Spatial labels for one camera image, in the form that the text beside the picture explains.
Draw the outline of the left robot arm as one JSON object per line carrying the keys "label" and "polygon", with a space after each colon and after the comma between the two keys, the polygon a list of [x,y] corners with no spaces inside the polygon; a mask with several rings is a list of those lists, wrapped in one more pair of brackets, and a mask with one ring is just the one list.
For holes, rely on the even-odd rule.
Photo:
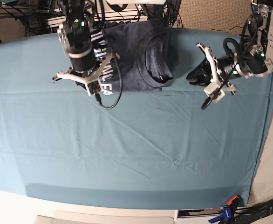
{"label": "left robot arm", "polygon": [[273,71],[273,0],[251,2],[252,14],[246,20],[240,40],[225,38],[225,56],[212,55],[210,47],[197,43],[205,58],[186,80],[203,86],[208,99],[220,100],[226,92],[236,93],[230,80],[264,77]]}

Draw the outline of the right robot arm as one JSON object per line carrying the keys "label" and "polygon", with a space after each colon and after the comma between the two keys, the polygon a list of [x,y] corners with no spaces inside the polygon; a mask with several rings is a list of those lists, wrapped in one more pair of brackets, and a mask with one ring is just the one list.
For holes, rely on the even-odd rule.
{"label": "right robot arm", "polygon": [[92,12],[87,12],[84,0],[61,0],[59,3],[66,20],[59,24],[57,34],[64,54],[71,62],[71,68],[57,72],[52,82],[71,80],[83,85],[88,91],[101,92],[100,77],[103,75],[103,69],[118,55],[111,50],[103,57],[95,56],[91,33],[97,9],[90,3]]}

